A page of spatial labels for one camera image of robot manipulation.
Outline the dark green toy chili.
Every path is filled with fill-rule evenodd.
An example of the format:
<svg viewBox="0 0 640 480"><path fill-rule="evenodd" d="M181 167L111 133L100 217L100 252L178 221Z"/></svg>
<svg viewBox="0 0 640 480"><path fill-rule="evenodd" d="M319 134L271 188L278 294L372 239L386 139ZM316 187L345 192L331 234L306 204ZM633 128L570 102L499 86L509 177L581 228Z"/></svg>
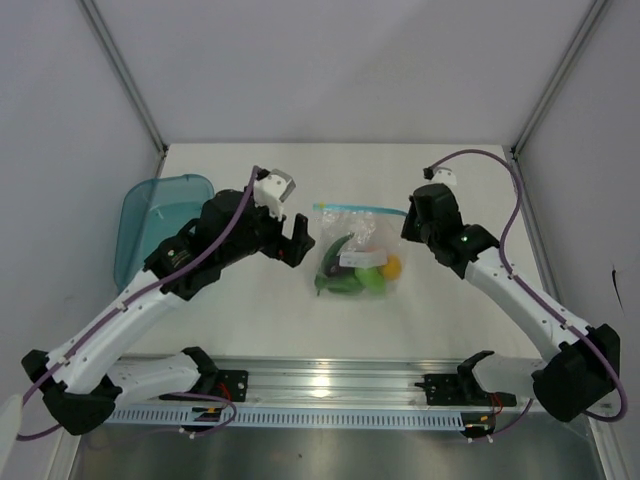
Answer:
<svg viewBox="0 0 640 480"><path fill-rule="evenodd" d="M325 256L332 258L338 256L343 246L353 238L354 234L349 233L335 240L325 252Z"/></svg>

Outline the yellow toy lemon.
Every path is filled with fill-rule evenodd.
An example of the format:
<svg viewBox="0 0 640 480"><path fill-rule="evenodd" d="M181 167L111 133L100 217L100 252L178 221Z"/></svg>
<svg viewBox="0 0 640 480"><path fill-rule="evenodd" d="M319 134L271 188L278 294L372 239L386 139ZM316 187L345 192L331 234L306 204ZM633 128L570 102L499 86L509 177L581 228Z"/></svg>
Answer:
<svg viewBox="0 0 640 480"><path fill-rule="evenodd" d="M379 268L379 271L385 280L396 281L402 275L402 261L396 255L389 255L387 262Z"/></svg>

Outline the clear zip top bag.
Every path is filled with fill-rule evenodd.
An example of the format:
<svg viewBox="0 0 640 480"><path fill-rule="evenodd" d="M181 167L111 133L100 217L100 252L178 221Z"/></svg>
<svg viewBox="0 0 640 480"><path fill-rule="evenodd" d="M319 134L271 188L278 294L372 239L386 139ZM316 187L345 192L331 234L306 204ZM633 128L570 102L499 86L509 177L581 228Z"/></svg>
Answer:
<svg viewBox="0 0 640 480"><path fill-rule="evenodd" d="M331 203L316 203L313 205L313 211L317 214L320 228L319 262L314 279L317 275L323 275L320 273L320 265L329 246L349 233L353 233L354 236L341 249L339 264L343 267L351 267L353 269L351 276L355 276L356 268L376 267L379 271L379 268L387 262L389 255L400 258L403 275L406 249L401 239L401 230L407 216L405 211L381 206ZM362 251L364 247L374 245L383 246L386 251ZM383 298L397 290L401 277L396 281L386 280L386 292L382 295L371 294L365 289L359 295L339 295L326 290L317 293L314 280L313 285L318 296Z"/></svg>

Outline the purple toy eggplant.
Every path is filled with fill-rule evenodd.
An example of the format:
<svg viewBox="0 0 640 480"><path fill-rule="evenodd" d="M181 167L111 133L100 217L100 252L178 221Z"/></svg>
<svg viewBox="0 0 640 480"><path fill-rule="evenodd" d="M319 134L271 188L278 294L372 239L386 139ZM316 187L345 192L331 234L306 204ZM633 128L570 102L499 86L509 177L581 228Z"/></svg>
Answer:
<svg viewBox="0 0 640 480"><path fill-rule="evenodd" d="M350 275L353 271L351 267L343 267L339 264L340 254L327 251L324 255L321 265L320 273L327 278L340 278Z"/></svg>

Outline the light green toy cucumber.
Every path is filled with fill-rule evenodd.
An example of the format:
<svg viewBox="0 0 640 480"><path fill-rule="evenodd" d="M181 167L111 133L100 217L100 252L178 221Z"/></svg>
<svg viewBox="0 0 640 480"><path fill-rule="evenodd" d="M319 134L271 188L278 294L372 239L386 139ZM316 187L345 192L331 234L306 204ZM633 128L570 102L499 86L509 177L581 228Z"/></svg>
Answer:
<svg viewBox="0 0 640 480"><path fill-rule="evenodd" d="M356 268L355 276L365 290L374 295L386 292L386 280L376 267Z"/></svg>

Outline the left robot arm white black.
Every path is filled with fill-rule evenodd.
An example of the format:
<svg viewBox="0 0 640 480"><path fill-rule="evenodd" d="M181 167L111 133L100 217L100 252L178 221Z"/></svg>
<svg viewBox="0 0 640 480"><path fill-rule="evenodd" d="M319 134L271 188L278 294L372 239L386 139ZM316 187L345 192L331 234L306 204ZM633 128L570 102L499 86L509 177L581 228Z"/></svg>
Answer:
<svg viewBox="0 0 640 480"><path fill-rule="evenodd" d="M118 408L155 397L225 402L224 375L199 347L133 365L121 356L168 313L217 282L222 271L256 253L297 267L313 248L308 219L297 214L290 237L249 190L222 190L198 217L160 242L121 294L60 347L32 350L21 363L58 427L86 434Z"/></svg>

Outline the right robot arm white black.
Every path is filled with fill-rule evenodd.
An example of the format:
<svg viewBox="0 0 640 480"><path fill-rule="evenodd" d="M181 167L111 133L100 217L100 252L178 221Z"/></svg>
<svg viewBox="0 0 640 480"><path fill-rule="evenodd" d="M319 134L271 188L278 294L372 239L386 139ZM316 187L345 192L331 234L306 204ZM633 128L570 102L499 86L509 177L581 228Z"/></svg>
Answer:
<svg viewBox="0 0 640 480"><path fill-rule="evenodd" d="M463 222L447 185L424 185L409 201L402 238L426 245L439 264L490 298L539 353L529 359L485 350L469 357L456 380L464 401L508 393L536 400L556 420L570 422L617 387L620 337L612 327L593 327L529 286L489 231Z"/></svg>

